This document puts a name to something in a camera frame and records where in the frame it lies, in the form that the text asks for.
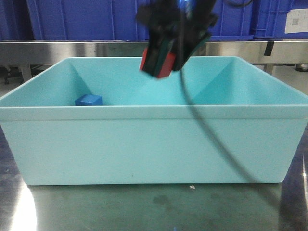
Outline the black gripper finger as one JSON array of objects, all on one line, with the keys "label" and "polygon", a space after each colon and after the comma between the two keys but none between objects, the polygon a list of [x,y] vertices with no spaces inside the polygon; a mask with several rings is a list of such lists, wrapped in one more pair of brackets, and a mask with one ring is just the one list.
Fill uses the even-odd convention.
[{"label": "black gripper finger", "polygon": [[148,48],[146,65],[149,65],[152,69],[157,64],[162,63],[163,59],[171,51],[172,46],[173,38],[164,33],[159,33],[154,29],[149,29],[149,40],[146,47]]},{"label": "black gripper finger", "polygon": [[194,52],[210,38],[211,33],[207,29],[195,26],[185,26],[181,29],[171,48],[171,53],[175,55],[172,70],[182,69]]}]

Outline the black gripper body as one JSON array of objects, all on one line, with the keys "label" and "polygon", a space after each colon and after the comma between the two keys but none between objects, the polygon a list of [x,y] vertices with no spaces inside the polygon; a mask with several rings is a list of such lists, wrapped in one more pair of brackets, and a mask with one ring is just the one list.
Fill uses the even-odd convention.
[{"label": "black gripper body", "polygon": [[218,19],[215,0],[153,0],[140,5],[135,19],[150,33],[177,36],[180,32],[205,33]]}]

